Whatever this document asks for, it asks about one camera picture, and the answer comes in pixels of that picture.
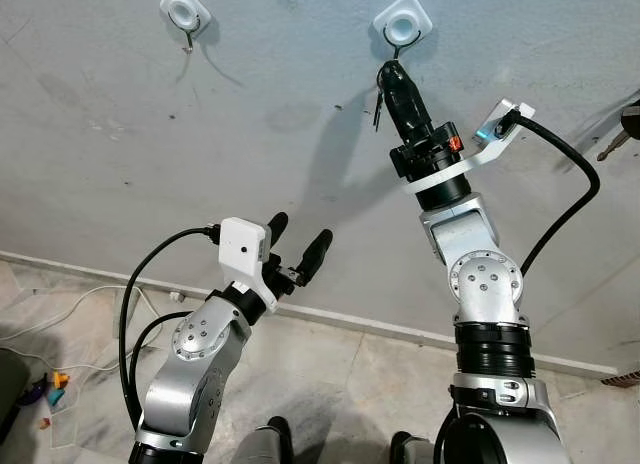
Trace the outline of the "grey robot right leg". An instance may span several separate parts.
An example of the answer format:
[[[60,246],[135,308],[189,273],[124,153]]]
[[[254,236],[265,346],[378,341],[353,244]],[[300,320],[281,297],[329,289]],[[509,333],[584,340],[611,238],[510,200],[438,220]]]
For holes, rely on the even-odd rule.
[[[407,431],[394,433],[389,446],[389,464],[438,464],[436,445],[428,438]]]

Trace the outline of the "grey robot leg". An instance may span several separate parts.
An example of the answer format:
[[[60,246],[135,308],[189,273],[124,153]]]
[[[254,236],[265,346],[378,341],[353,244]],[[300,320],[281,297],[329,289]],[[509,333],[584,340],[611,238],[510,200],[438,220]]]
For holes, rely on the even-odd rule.
[[[438,464],[436,445],[428,438],[407,431],[394,433],[389,446],[389,464]]]
[[[288,419],[274,415],[239,442],[230,464],[293,464],[292,433]]]

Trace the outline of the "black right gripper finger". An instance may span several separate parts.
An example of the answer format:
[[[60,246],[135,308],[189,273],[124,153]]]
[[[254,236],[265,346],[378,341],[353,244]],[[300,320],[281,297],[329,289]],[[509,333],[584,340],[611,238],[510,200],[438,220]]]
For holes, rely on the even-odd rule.
[[[428,107],[401,63],[390,63],[390,120],[406,144],[429,138],[434,129]]]
[[[378,72],[378,86],[387,94],[387,104],[381,112],[381,121],[388,121],[396,129],[398,138],[403,138],[403,109],[401,86],[404,68],[402,66],[383,66]]]

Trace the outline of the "silver keys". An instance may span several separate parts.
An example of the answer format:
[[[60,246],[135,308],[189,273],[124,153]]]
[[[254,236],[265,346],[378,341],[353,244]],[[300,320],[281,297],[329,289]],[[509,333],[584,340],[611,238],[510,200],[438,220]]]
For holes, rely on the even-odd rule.
[[[385,104],[387,104],[387,94],[383,89],[379,89],[375,102],[375,111],[372,112],[372,127],[374,127],[375,132],[380,129],[381,112],[383,112]]]

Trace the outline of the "grey robot left leg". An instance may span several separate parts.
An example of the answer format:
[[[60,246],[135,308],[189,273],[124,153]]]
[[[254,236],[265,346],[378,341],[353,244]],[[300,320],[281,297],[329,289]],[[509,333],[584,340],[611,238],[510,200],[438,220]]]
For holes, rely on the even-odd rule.
[[[288,419],[274,415],[239,442],[230,464],[293,464],[292,433]]]

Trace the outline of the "red brick tile trim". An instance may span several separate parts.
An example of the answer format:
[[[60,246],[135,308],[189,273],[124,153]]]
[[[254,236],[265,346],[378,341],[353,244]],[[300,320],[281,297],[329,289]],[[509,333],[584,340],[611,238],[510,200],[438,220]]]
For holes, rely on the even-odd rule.
[[[604,378],[604,380],[600,380],[600,383],[602,383],[602,385],[620,388],[636,386],[640,383],[640,372],[636,371],[627,374],[617,374],[617,376],[612,376]]]

